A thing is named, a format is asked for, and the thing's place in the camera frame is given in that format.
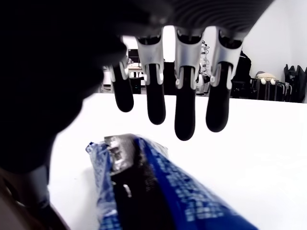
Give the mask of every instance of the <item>white table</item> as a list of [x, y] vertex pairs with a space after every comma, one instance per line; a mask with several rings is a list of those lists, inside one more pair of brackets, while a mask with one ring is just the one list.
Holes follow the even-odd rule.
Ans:
[[259, 229], [306, 230], [307, 105], [231, 99], [226, 128], [212, 133], [205, 124], [207, 100], [196, 98], [195, 134], [186, 142], [174, 132], [174, 96], [165, 97], [160, 126], [148, 119], [146, 95], [134, 95], [127, 114], [117, 109], [113, 94], [85, 100], [81, 114], [58, 135], [51, 164], [51, 202], [71, 229], [98, 229], [94, 172], [85, 147], [104, 136], [135, 133], [167, 146], [175, 164]]

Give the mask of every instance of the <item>robotic hand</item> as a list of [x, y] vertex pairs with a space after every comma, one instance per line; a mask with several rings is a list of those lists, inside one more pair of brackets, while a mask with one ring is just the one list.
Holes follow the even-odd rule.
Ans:
[[228, 120], [231, 79], [244, 37], [272, 0], [31, 1], [0, 7], [0, 188], [50, 229], [65, 229], [49, 205], [47, 184], [54, 139], [78, 115], [109, 66], [117, 105], [133, 107], [123, 35], [137, 38], [146, 73], [152, 123], [165, 119], [163, 27], [176, 29], [175, 131], [195, 127], [195, 89], [203, 31], [217, 26], [206, 122]]

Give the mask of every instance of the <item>desk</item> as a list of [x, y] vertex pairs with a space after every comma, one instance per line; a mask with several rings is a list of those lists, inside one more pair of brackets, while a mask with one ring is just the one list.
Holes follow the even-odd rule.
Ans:
[[176, 165], [259, 229], [307, 229], [307, 105], [230, 99], [226, 128], [212, 133], [205, 124], [208, 98], [196, 97], [195, 133], [183, 142], [174, 131], [176, 97], [165, 96], [166, 119], [159, 126], [149, 121], [146, 95], [133, 97], [133, 110], [123, 113], [113, 94], [91, 96], [56, 139], [50, 198], [72, 230], [98, 229], [86, 146], [123, 133], [142, 134], [168, 147]]

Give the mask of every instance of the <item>plastic wrapper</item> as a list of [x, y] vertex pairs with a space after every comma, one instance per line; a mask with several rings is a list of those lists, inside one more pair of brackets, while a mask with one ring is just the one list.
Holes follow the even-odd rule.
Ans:
[[256, 230], [174, 165], [167, 149], [125, 134], [90, 143], [100, 230]]

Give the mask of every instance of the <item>black fingertip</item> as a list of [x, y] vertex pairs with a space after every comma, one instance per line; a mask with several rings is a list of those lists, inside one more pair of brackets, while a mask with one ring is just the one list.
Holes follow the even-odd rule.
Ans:
[[134, 100], [132, 94], [132, 87], [130, 79], [123, 79], [119, 67], [114, 67], [115, 82], [113, 82], [113, 89], [115, 100], [118, 108], [122, 112], [129, 112], [133, 109]]
[[230, 90], [227, 89], [228, 63], [222, 63], [219, 85], [210, 87], [206, 123], [212, 132], [222, 131], [228, 121]]
[[164, 122], [166, 116], [163, 83], [158, 84], [156, 64], [149, 64], [150, 84], [146, 86], [147, 112], [154, 125]]
[[155, 125], [160, 125], [166, 116], [163, 84], [150, 84], [146, 86], [146, 90], [149, 120]]
[[181, 89], [177, 89], [175, 133], [182, 140], [189, 140], [195, 130], [195, 90], [191, 89], [191, 67], [184, 67]]

